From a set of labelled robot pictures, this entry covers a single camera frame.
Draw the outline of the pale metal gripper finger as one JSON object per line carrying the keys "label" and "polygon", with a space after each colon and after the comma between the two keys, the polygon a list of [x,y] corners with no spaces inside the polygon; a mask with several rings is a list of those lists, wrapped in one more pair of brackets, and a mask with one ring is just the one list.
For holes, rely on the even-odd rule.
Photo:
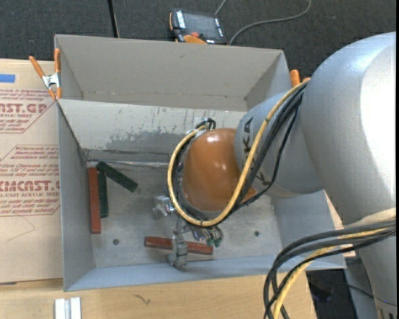
{"label": "pale metal gripper finger", "polygon": [[183,268],[187,264],[187,257],[187,255],[169,254],[167,256],[167,261],[174,268]]}
{"label": "pale metal gripper finger", "polygon": [[188,245],[185,241],[173,240],[172,253],[175,257],[185,257],[188,255]]}

